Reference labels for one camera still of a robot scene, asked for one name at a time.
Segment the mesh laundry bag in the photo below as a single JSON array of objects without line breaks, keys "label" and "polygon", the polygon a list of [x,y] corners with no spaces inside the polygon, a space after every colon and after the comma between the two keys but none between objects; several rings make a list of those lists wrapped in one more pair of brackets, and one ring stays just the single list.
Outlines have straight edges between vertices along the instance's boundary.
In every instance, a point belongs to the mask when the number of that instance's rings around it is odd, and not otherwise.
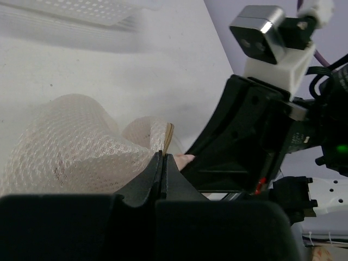
[{"label": "mesh laundry bag", "polygon": [[174,126],[137,118],[123,130],[94,99],[61,96],[19,138],[1,174],[1,195],[113,193],[170,147]]}]

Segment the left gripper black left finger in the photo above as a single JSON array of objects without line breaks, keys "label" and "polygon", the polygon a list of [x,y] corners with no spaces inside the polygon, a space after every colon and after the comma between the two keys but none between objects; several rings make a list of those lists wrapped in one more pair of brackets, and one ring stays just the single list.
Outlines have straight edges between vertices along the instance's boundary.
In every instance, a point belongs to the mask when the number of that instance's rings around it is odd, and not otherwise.
[{"label": "left gripper black left finger", "polygon": [[113,194],[3,196],[1,260],[154,260],[162,175],[157,152]]}]

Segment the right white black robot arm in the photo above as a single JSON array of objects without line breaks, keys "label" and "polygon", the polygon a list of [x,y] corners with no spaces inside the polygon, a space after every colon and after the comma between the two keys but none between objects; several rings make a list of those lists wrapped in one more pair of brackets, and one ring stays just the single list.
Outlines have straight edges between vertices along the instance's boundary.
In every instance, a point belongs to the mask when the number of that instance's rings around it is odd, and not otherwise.
[{"label": "right white black robot arm", "polygon": [[311,98],[269,81],[232,75],[183,176],[200,192],[237,193],[278,204],[291,223],[347,209],[347,182],[277,178],[287,154],[321,147],[315,163],[347,175],[347,57],[307,74]]}]

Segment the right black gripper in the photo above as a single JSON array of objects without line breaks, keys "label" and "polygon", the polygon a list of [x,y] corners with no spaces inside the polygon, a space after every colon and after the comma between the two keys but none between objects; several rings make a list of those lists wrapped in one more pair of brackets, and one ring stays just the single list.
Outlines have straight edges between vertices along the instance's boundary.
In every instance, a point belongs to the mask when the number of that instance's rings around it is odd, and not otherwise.
[{"label": "right black gripper", "polygon": [[289,99],[269,83],[231,75],[182,175],[201,192],[267,189],[287,154],[327,141],[327,102]]}]

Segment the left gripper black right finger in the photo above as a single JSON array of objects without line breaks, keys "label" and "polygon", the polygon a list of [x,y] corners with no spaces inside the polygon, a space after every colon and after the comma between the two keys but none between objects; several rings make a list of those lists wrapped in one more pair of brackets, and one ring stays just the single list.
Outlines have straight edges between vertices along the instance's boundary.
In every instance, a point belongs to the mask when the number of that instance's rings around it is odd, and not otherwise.
[{"label": "left gripper black right finger", "polygon": [[156,260],[300,260],[283,210],[268,201],[211,201],[164,157]]}]

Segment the pink bra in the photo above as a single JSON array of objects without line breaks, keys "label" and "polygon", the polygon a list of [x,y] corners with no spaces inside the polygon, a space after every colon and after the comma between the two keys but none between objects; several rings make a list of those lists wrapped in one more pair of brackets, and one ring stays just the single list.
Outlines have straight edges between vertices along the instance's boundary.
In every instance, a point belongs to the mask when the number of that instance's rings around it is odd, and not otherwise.
[{"label": "pink bra", "polygon": [[189,163],[191,163],[195,156],[192,154],[177,154],[173,156],[177,168],[182,171]]}]

